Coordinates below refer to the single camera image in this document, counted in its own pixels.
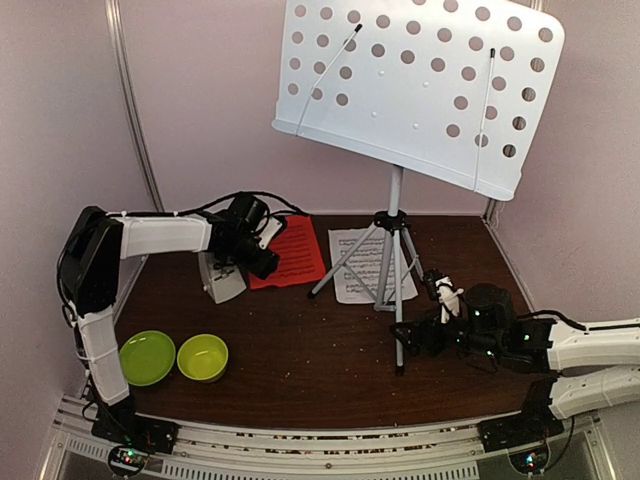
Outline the grey metronome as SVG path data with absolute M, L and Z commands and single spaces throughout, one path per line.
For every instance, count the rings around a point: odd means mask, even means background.
M 233 300 L 247 289 L 239 267 L 219 263 L 212 253 L 199 253 L 198 266 L 203 290 L 216 304 Z

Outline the red sheet music page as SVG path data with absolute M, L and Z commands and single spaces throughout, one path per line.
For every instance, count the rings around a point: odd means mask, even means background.
M 287 221 L 288 226 L 285 231 L 270 243 L 271 250 L 280 256 L 276 271 L 266 280 L 250 274 L 251 290 L 317 282 L 326 274 L 311 218 L 290 216 Z

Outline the white perforated music stand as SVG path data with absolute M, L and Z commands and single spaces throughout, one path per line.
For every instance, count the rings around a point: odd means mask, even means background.
M 512 1 L 289 1 L 283 133 L 510 201 L 565 42 L 552 15 Z

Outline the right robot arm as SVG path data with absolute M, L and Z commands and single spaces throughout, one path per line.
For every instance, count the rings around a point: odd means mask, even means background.
M 556 310 L 516 312 L 511 294 L 494 284 L 456 289 L 439 279 L 438 307 L 420 320 L 396 322 L 390 333 L 410 354 L 436 356 L 452 347 L 482 356 L 492 368 L 538 374 L 512 430 L 530 442 L 588 411 L 639 398 L 639 321 L 581 324 Z

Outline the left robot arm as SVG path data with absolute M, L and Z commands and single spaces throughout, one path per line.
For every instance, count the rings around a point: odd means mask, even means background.
M 204 290 L 215 303 L 243 293 L 244 273 L 265 280 L 280 257 L 269 245 L 287 227 L 260 194 L 227 196 L 229 206 L 214 212 L 204 206 L 178 212 L 115 212 L 97 206 L 78 217 L 56 265 L 62 310 L 73 329 L 98 405 L 97 429 L 123 444 L 133 444 L 155 427 L 137 415 L 125 379 L 114 329 L 122 261 L 173 252 L 199 257 Z

